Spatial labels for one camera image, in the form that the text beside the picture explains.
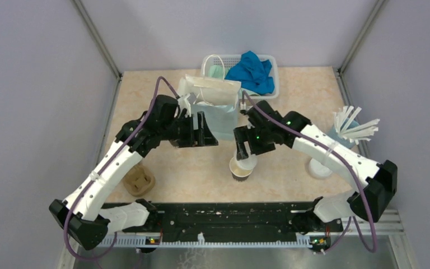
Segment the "pale blue paper bag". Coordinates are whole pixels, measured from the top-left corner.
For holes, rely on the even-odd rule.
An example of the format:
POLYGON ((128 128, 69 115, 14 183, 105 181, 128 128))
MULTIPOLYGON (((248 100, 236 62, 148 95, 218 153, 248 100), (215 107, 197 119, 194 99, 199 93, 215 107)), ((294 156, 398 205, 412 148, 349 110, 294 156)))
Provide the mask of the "pale blue paper bag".
POLYGON ((183 96, 192 92, 196 99, 191 105, 191 113, 204 112, 215 138, 233 141, 233 130, 239 116, 240 89, 238 81, 186 74, 179 81, 177 93, 183 96))

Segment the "brown cardboard cup carrier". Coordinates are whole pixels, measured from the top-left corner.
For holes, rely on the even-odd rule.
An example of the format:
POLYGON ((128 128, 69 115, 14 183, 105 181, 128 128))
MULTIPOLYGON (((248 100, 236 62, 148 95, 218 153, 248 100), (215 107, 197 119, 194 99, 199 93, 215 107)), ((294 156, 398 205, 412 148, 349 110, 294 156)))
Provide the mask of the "brown cardboard cup carrier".
POLYGON ((155 176, 142 164, 132 167, 123 177, 125 189, 134 197, 142 197, 155 186, 155 176))

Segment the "stack of white lids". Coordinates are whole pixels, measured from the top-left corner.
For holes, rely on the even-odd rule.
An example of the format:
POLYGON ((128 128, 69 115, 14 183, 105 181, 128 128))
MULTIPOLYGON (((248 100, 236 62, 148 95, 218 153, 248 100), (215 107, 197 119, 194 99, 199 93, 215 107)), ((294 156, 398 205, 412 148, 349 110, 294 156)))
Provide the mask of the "stack of white lids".
POLYGON ((316 179, 327 179, 333 172, 315 159, 311 159, 307 165, 309 174, 316 179))

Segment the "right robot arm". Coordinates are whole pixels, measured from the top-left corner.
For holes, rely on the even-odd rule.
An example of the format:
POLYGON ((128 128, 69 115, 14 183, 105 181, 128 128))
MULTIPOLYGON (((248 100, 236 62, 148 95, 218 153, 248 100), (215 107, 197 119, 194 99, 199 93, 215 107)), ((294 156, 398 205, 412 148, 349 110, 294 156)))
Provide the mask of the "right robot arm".
POLYGON ((243 114, 248 125, 233 130, 238 161, 285 145, 303 152, 352 186, 352 190, 314 201, 306 224, 320 231, 328 222, 343 217, 359 217, 376 223, 388 207, 398 186, 398 167, 390 160, 378 163, 339 144, 298 112, 281 115, 266 101, 258 102, 243 114))

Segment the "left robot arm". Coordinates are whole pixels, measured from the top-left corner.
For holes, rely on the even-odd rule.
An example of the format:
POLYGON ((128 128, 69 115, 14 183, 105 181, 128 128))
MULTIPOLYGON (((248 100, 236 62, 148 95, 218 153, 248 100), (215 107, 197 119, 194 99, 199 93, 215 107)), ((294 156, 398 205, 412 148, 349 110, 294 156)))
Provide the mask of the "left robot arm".
POLYGON ((92 250, 110 233, 132 227, 148 232, 156 227, 157 210, 143 199, 119 207, 103 205, 128 172, 162 141, 176 148, 218 145, 203 112, 189 115, 178 99, 156 96, 139 119, 122 126, 86 180, 65 199, 54 200, 49 206, 65 239, 73 238, 85 250, 92 250))

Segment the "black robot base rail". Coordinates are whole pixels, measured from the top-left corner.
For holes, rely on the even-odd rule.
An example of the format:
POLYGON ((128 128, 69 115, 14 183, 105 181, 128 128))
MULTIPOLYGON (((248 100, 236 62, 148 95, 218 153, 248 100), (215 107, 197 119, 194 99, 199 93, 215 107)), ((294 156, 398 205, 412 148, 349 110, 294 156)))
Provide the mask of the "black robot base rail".
POLYGON ((108 247, 153 248, 316 248, 327 247, 336 235, 371 237, 368 222, 348 224, 348 218, 316 222, 309 232, 300 215, 311 202, 154 203, 144 226, 109 233, 100 243, 108 247))

